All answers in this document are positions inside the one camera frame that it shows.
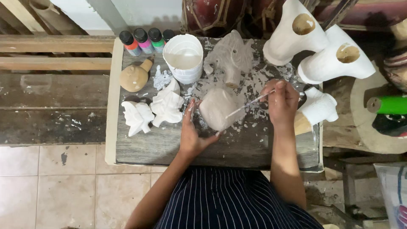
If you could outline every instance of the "white bucket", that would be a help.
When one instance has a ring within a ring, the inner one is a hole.
[[[202,75],[203,52],[199,40],[185,34],[171,38],[162,54],[174,78],[180,83],[191,84]]]

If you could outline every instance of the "tiled floor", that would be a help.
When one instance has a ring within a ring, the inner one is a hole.
[[[164,170],[107,165],[104,145],[0,147],[0,229],[123,228]]]

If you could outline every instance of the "fingernail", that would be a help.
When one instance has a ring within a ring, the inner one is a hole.
[[[277,88],[283,88],[284,87],[284,82],[283,81],[279,81],[279,82],[277,82]]]

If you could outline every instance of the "hand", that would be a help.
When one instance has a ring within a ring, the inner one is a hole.
[[[178,153],[188,159],[194,159],[205,148],[220,138],[220,134],[218,136],[214,135],[206,139],[198,137],[198,132],[192,123],[192,115],[200,103],[201,101],[198,101],[195,106],[195,99],[192,99],[188,107],[185,109],[185,115],[182,120],[181,143]]]
[[[300,95],[289,82],[276,79],[267,82],[260,94],[268,94],[274,88],[276,91],[268,96],[269,116],[274,129],[286,130],[287,128],[293,128]]]

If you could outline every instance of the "pink paint bottle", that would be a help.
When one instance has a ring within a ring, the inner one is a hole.
[[[151,40],[144,29],[142,28],[135,29],[133,35],[144,53],[146,54],[153,53],[154,51],[153,44],[151,43]]]

